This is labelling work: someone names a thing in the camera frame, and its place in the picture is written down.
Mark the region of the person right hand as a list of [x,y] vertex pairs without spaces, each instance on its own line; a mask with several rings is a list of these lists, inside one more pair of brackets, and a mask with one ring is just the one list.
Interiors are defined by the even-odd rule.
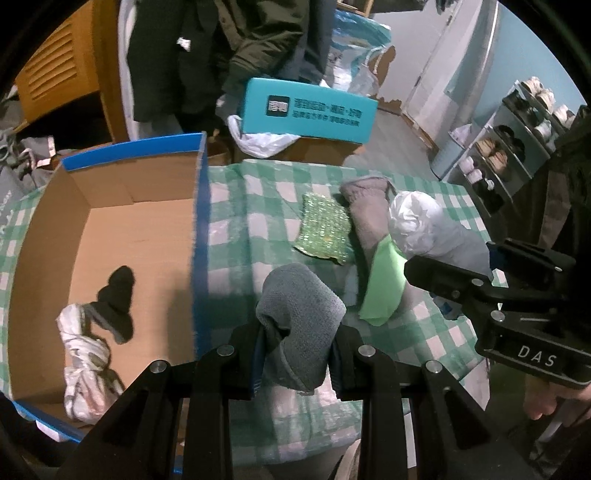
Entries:
[[553,414],[560,400],[576,400],[589,406],[590,387],[570,389],[537,377],[526,376],[523,408],[530,419],[539,420],[543,416]]

